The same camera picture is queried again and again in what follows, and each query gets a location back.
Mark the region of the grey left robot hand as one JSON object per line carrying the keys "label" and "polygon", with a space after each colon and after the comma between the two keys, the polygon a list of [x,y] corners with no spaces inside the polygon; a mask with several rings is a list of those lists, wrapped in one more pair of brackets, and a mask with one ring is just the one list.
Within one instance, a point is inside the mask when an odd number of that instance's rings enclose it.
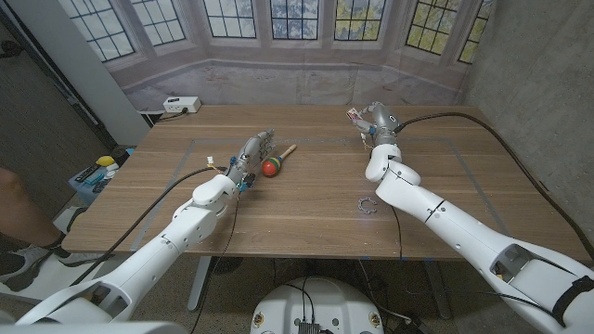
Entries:
{"label": "grey left robot hand", "polygon": [[250,173],[255,173],[274,148],[275,130],[266,129],[248,139],[239,153],[231,159],[226,176],[239,184]]}

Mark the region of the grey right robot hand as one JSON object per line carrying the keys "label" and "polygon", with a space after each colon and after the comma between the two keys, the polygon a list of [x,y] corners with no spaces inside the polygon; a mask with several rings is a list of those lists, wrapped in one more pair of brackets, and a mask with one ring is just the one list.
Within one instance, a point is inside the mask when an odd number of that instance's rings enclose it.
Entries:
{"label": "grey right robot hand", "polygon": [[392,110],[381,102],[375,101],[360,112],[361,115],[367,113],[372,115],[373,122],[367,122],[362,118],[354,119],[353,124],[358,131],[362,134],[369,134],[375,146],[395,145],[395,129],[400,125],[400,122]]}

